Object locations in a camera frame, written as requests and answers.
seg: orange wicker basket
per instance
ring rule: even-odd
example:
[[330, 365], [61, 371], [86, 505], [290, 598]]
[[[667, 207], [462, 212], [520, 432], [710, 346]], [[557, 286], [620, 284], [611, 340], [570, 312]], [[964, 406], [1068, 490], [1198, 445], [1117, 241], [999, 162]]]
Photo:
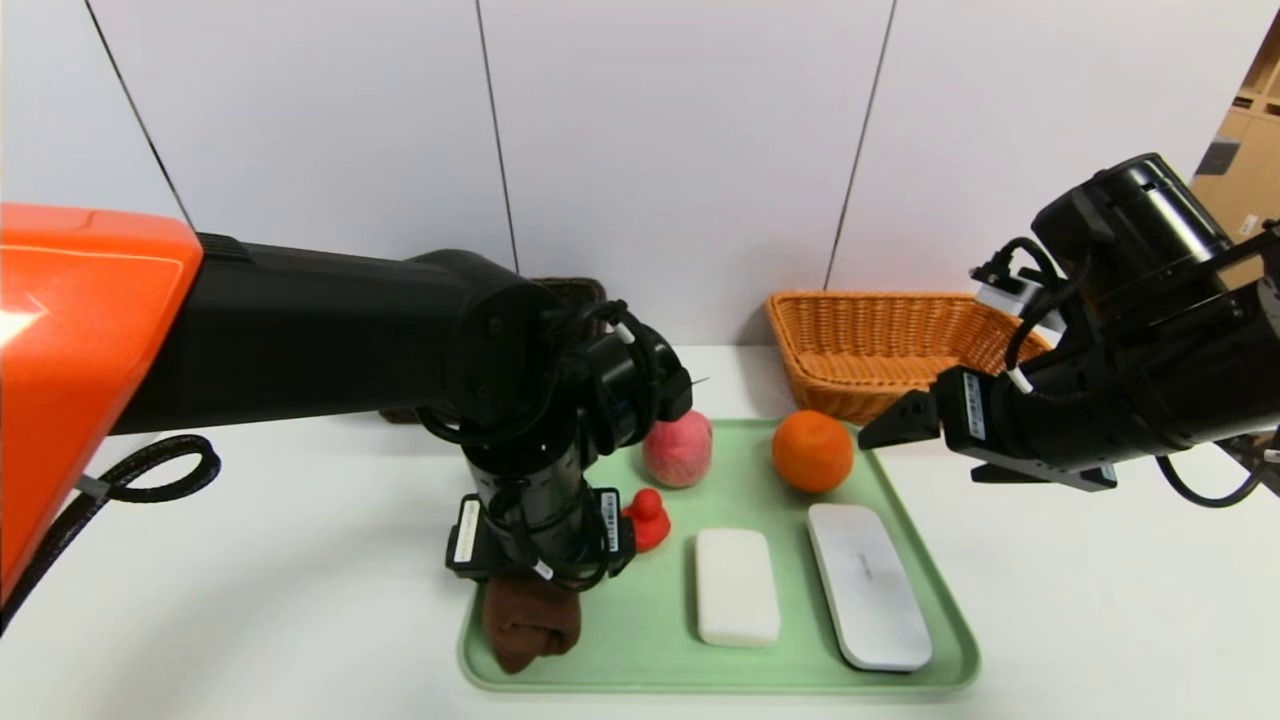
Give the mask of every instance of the orange wicker basket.
[[[768, 313], [796, 402], [859, 425], [954, 365], [1000, 373], [1018, 328], [969, 295], [781, 292]], [[1048, 348], [1032, 333], [1020, 360]]]

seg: white wall panel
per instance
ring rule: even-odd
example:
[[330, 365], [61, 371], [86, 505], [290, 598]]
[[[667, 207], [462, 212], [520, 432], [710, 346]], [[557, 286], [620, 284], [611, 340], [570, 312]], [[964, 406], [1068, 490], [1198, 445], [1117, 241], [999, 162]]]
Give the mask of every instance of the white wall panel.
[[481, 0], [521, 270], [682, 343], [820, 288], [890, 0]]
[[966, 269], [1103, 167], [1190, 173], [1274, 0], [899, 0], [832, 290], [972, 288]]
[[79, 0], [5, 0], [0, 197], [180, 217]]
[[95, 0], [198, 229], [512, 264], [472, 0]]

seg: red rubber duck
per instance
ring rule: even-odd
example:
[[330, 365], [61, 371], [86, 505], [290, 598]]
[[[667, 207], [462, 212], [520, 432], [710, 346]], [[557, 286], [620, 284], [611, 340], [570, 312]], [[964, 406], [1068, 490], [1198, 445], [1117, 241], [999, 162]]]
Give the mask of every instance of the red rubber duck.
[[653, 488], [637, 492], [622, 516], [631, 518], [636, 527], [636, 552], [649, 552], [671, 533], [671, 518], [662, 506], [662, 495]]

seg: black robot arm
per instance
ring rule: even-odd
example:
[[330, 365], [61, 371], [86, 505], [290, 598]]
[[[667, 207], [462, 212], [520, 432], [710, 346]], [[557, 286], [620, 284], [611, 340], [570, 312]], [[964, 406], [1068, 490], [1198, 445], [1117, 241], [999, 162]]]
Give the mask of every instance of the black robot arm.
[[[447, 548], [458, 575], [525, 568], [585, 589], [635, 555], [617, 492], [582, 474], [692, 392], [625, 302], [566, 307], [460, 250], [398, 263], [200, 240], [200, 274], [114, 433], [415, 407], [476, 480]], [[598, 322], [613, 332], [584, 340]]]
[[[1276, 228], [1233, 246], [1158, 155], [1098, 173], [1032, 228], [1068, 277], [1043, 278], [1006, 372], [943, 372], [864, 428], [861, 447], [945, 434], [986, 462], [974, 480], [1105, 489], [1114, 462], [1280, 423]], [[1016, 242], [992, 263], [1007, 265]], [[1263, 278], [1228, 290], [1219, 272], [1253, 255]], [[988, 264], [975, 277], [1007, 274]], [[1016, 365], [1016, 343], [1053, 310], [1062, 340]]]

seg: green tray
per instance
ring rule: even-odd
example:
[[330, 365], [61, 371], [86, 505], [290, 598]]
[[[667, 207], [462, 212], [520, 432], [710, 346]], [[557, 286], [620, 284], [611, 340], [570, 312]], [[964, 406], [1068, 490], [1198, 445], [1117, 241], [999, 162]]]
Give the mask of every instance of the green tray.
[[[805, 496], [773, 471], [776, 424], [714, 424], [712, 471], [691, 488], [663, 489], [671, 536], [582, 594], [582, 638], [567, 655], [540, 657], [517, 675], [503, 673], [481, 625], [480, 587], [460, 644], [466, 676], [489, 691], [559, 693], [891, 694], [972, 683], [978, 644], [876, 456], [860, 452], [841, 487]], [[639, 448], [600, 460], [588, 475], [596, 487], [618, 488], [623, 502], [649, 484]], [[879, 514], [924, 612], [933, 641], [928, 665], [911, 674], [867, 673], [841, 657], [805, 525], [813, 502], [865, 505]], [[776, 646], [723, 648], [698, 638], [692, 538], [703, 528], [751, 528], [768, 538], [782, 609]]]

